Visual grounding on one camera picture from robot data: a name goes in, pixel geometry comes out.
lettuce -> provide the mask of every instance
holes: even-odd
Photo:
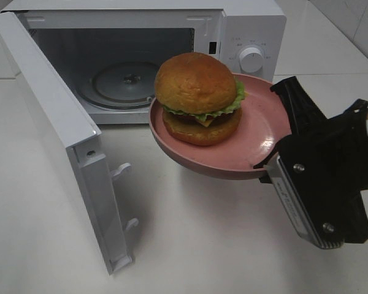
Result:
[[[164,108],[165,108],[166,111],[171,112],[175,115],[190,115],[190,116],[194,116],[196,119],[204,122],[204,121],[206,121],[206,118],[208,116],[212,116],[213,118],[216,118],[217,116],[220,116],[224,113],[226,113],[226,114],[232,113],[232,112],[234,112],[234,110],[239,109],[240,108],[240,102],[242,100],[244,100],[244,98],[245,98],[244,84],[239,80],[236,80],[236,91],[237,91],[237,97],[236,97],[236,99],[234,99],[233,103],[231,105],[228,105],[225,108],[222,108],[221,110],[218,110],[218,111],[213,111],[213,112],[208,112],[208,113],[201,113],[200,115],[194,115],[192,113],[185,113],[184,111],[181,111],[181,110],[170,109],[169,107],[167,107],[165,105],[164,105]]]

microwave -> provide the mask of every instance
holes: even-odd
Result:
[[[274,0],[14,0],[2,10],[3,50],[48,156],[77,182],[110,274],[132,262],[126,232],[138,220],[120,218],[113,181],[131,164],[110,170],[98,124],[148,123],[155,75],[180,53],[271,81],[285,23]]]

metal plate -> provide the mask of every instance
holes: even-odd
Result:
[[[155,99],[150,107],[150,128],[161,149],[184,167],[207,176],[223,179],[253,179],[266,174],[254,170],[275,143],[290,134],[289,120],[279,97],[270,91],[266,80],[234,74],[248,93],[242,102],[243,116],[236,132],[213,146],[196,146],[169,135],[163,120],[163,108]]]

burger patty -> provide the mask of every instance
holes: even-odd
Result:
[[[229,118],[231,118],[233,116],[233,114],[236,111],[234,110],[232,113],[223,113],[222,115],[217,116],[216,118],[214,118],[214,120],[211,122],[210,126],[217,126],[219,124],[223,124],[224,122],[226,122]],[[173,116],[175,118],[177,118],[178,120],[182,121],[183,123],[186,124],[199,124],[194,116],[191,115],[175,115],[173,114]]]

bottom bun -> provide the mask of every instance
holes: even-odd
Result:
[[[230,137],[237,129],[242,116],[242,109],[237,109],[232,116],[221,123],[212,122],[204,127],[193,122],[177,119],[175,115],[163,111],[163,121],[167,131],[176,139],[200,146],[217,144]]]

